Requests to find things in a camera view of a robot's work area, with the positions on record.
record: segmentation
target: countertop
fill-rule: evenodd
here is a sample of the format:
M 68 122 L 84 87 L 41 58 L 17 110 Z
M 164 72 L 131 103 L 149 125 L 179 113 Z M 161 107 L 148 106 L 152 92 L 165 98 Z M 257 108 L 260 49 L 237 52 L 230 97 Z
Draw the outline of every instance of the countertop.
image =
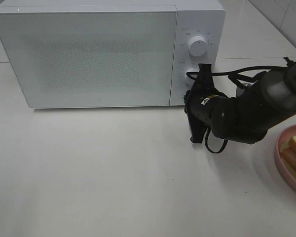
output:
M 221 2 L 215 71 L 296 59 L 248 1 Z M 191 144 L 182 107 L 30 109 L 6 62 L 0 46 L 0 237 L 296 237 L 296 193 L 273 157 L 296 116 L 214 155 Z

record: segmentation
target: microwave window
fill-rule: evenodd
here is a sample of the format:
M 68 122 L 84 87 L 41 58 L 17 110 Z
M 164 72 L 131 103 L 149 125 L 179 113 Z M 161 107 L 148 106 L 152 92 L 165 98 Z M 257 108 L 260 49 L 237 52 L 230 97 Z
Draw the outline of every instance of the microwave window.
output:
M 168 105 L 175 12 L 0 15 L 30 107 Z

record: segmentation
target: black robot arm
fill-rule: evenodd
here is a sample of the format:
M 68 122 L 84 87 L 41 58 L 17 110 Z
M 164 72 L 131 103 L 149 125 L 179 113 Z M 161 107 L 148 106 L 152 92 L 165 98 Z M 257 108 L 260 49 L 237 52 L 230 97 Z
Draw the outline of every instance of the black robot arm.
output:
M 220 153 L 228 140 L 253 144 L 263 139 L 268 129 L 295 115 L 296 62 L 286 60 L 287 67 L 259 66 L 228 73 L 212 73 L 210 64 L 199 64 L 199 72 L 187 73 L 195 80 L 185 95 L 191 141 L 202 143 L 206 134 L 205 145 L 210 150 L 207 139 L 212 131 L 214 136 L 224 139 L 223 147 L 215 152 Z M 253 78 L 239 74 L 258 69 L 270 71 Z M 213 76 L 224 75 L 244 92 L 232 98 L 219 92 Z M 245 86 L 240 81 L 254 84 Z

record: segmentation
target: microwave knob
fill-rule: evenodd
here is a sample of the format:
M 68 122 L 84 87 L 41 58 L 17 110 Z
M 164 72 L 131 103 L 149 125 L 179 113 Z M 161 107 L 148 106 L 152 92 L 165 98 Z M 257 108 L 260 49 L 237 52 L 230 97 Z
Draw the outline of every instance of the microwave knob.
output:
M 194 84 L 194 80 L 192 80 L 191 78 L 189 78 L 187 75 L 186 75 L 186 73 L 190 73 L 190 72 L 198 72 L 199 71 L 199 69 L 198 68 L 189 68 L 189 69 L 187 69 L 186 71 L 185 71 L 185 73 L 184 73 L 184 80 L 185 80 L 185 82 L 186 82 L 186 84 L 187 85 L 189 85 L 190 87 L 192 87 L 193 86 L 193 84 Z
M 194 57 L 200 57 L 207 51 L 208 40 L 205 36 L 193 36 L 188 41 L 189 53 Z

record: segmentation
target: microwave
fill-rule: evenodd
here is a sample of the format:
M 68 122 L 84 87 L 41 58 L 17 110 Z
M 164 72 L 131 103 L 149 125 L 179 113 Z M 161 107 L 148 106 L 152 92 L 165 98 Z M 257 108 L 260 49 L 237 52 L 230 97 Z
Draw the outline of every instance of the microwave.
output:
M 0 40 L 31 108 L 177 106 L 224 18 L 217 0 L 5 0 Z

